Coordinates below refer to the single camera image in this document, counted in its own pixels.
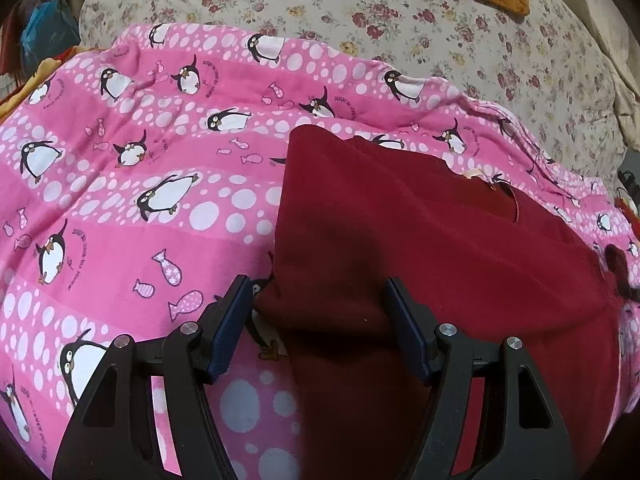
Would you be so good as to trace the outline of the dark red small garment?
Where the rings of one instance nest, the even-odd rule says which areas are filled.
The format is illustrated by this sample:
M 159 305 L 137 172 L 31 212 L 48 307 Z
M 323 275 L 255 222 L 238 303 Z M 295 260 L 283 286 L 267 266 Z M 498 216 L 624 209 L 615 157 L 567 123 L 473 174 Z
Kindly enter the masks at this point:
M 618 383 L 626 250 L 596 252 L 526 194 L 441 159 L 296 128 L 285 157 L 273 278 L 257 296 L 302 407 L 305 479 L 393 479 L 428 391 L 381 306 L 389 278 L 436 318 L 524 341 L 577 467 L 602 448 Z

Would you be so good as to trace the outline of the pink penguin print blanket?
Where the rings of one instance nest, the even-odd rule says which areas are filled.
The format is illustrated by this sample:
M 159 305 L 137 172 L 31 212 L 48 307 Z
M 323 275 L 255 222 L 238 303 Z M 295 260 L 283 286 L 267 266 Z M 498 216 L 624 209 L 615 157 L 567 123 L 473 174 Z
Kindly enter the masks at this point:
M 1 419 L 50 476 L 114 339 L 195 321 L 239 274 L 254 309 L 207 400 L 243 479 L 305 479 L 288 352 L 259 313 L 292 132 L 433 156 L 526 194 L 596 252 L 626 250 L 608 430 L 639 400 L 639 239 L 596 178 L 510 110 L 325 44 L 231 27 L 127 28 L 61 65 L 1 124 Z

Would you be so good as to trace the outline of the floral beige bed quilt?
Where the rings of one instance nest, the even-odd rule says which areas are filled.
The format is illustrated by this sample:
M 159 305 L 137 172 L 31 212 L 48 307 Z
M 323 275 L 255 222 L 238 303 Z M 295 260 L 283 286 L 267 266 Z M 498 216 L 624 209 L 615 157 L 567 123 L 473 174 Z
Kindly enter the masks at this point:
M 231 25 L 446 78 L 512 110 L 553 159 L 614 190 L 637 136 L 634 92 L 565 2 L 529 4 L 512 18 L 476 0 L 85 0 L 79 27 L 84 44 L 107 47 L 131 24 Z

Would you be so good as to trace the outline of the yellow orange patterned blanket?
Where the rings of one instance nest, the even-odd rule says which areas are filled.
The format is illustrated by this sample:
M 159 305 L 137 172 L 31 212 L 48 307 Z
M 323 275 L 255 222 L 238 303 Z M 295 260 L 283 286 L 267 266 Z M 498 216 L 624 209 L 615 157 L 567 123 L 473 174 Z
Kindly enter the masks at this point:
M 1 100 L 0 105 L 0 124 L 3 124 L 14 110 L 23 103 L 34 92 L 40 84 L 43 84 L 55 71 L 65 62 L 78 55 L 79 53 L 92 51 L 92 48 L 75 46 L 67 49 L 62 54 L 54 58 L 45 58 L 36 69 L 35 73 L 30 76 L 20 88 L 15 89 L 12 93 Z

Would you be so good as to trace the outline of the blue plastic bag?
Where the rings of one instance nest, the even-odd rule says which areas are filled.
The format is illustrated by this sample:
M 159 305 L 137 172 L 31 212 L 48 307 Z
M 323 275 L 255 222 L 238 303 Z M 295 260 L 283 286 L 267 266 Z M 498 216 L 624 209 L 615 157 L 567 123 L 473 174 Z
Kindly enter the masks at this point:
M 40 3 L 20 36 L 23 75 L 32 76 L 45 58 L 55 58 L 79 43 L 78 24 L 66 0 Z

